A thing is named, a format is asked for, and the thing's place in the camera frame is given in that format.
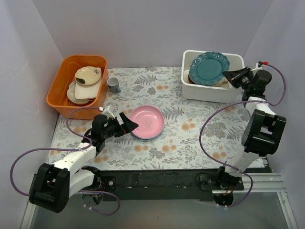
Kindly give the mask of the cream and blue leaf plate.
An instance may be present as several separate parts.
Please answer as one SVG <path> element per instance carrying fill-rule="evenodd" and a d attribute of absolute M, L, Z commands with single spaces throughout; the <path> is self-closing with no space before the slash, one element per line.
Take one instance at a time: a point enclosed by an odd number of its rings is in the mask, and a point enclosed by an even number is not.
<path fill-rule="evenodd" d="M 195 85 L 196 85 L 196 83 L 194 83 L 194 82 L 191 80 L 191 78 L 190 78 L 189 75 L 188 75 L 188 82 L 189 82 L 190 84 L 195 84 Z M 224 88 L 228 88 L 228 81 L 227 81 L 225 78 L 222 78 L 220 81 L 218 81 L 218 82 L 216 82 L 216 83 L 214 83 L 214 84 L 211 84 L 211 85 L 208 85 L 208 84 L 201 84 L 201 86 L 211 86 L 211 87 L 224 87 Z"/>

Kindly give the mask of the pink ceramic plate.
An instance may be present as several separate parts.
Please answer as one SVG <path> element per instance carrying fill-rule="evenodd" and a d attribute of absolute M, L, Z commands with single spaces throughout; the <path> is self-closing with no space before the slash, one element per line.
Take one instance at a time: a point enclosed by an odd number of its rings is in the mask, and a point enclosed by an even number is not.
<path fill-rule="evenodd" d="M 162 112 L 150 105 L 143 105 L 134 109 L 129 119 L 139 125 L 132 133 L 140 137 L 153 137 L 160 134 L 165 123 Z"/>

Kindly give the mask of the teal beaded ceramic plate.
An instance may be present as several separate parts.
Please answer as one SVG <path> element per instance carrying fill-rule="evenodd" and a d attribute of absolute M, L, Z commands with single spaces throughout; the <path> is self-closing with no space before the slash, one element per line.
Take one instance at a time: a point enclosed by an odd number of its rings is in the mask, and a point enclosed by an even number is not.
<path fill-rule="evenodd" d="M 230 62 L 222 53 L 205 52 L 192 61 L 188 77 L 196 85 L 217 86 L 223 82 L 223 72 L 229 67 Z"/>

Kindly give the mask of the light blue ceramic plate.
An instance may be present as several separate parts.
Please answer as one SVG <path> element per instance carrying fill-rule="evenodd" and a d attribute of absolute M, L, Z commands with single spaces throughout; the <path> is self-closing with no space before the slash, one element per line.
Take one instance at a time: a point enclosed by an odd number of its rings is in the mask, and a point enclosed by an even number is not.
<path fill-rule="evenodd" d="M 161 133 L 158 134 L 158 135 L 156 135 L 156 136 L 153 136 L 153 137 L 140 137 L 140 136 L 137 136 L 137 135 L 134 134 L 134 133 L 132 133 L 132 135 L 135 136 L 135 137 L 138 138 L 138 139 L 142 139 L 142 140 L 151 140 L 151 139 L 158 138 L 158 137 L 161 135 Z"/>

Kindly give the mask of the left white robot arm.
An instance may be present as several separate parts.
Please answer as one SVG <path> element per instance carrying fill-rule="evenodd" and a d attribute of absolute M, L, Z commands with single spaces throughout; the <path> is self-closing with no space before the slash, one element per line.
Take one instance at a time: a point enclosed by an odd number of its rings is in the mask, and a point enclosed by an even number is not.
<path fill-rule="evenodd" d="M 82 190 L 102 191 L 104 181 L 100 170 L 85 164 L 103 150 L 107 139 L 123 136 L 138 128 L 138 124 L 124 113 L 120 113 L 120 117 L 122 123 L 116 117 L 95 116 L 91 129 L 85 133 L 76 151 L 51 165 L 41 165 L 33 178 L 30 203 L 59 213 L 75 193 Z"/>

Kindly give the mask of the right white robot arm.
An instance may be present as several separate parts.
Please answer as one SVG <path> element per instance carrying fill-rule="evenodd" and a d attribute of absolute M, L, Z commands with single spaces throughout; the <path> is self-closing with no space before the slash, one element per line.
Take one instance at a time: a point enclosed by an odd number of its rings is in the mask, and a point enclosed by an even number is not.
<path fill-rule="evenodd" d="M 251 116 L 241 140 L 243 149 L 226 166 L 219 168 L 215 178 L 216 185 L 225 190 L 241 183 L 241 173 L 255 160 L 276 152 L 286 118 L 274 113 L 266 101 L 264 92 L 272 79 L 268 71 L 253 73 L 250 68 L 243 68 L 226 71 L 223 75 L 234 88 L 243 89 L 242 101 Z"/>

